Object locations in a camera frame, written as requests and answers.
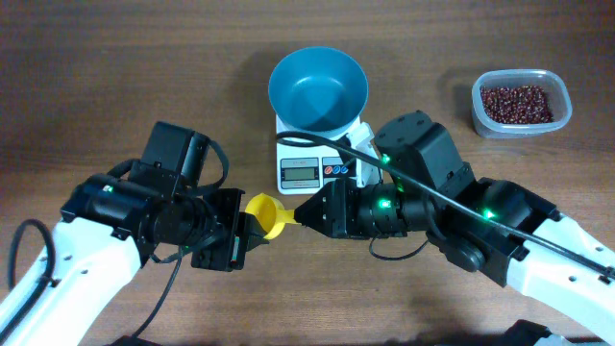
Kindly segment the yellow measuring scoop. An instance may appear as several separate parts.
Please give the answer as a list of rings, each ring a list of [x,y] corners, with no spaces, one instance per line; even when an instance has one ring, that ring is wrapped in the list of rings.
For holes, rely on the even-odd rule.
[[[279,236],[286,225],[298,225],[294,210],[287,210],[278,199],[265,193],[253,197],[245,211],[257,219],[267,240]]]

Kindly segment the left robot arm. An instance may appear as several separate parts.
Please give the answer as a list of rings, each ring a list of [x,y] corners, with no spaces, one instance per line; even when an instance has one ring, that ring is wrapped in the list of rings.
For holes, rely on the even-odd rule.
[[[166,259],[174,266],[189,260],[199,269],[241,269],[272,235],[241,209],[240,189],[200,184],[208,152],[219,149],[208,136],[159,122],[140,158],[79,184],[54,227],[24,221],[13,242],[32,227],[44,247],[22,278],[8,278],[2,343],[78,344],[162,244],[175,247]]]

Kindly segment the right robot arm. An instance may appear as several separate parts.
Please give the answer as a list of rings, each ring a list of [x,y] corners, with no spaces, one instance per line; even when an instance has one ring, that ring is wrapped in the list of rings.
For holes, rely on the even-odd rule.
[[[614,253],[572,217],[511,181],[477,178],[446,128],[416,111],[376,134],[388,184],[325,184],[295,220],[336,239],[374,241],[422,231],[455,266],[614,339]]]

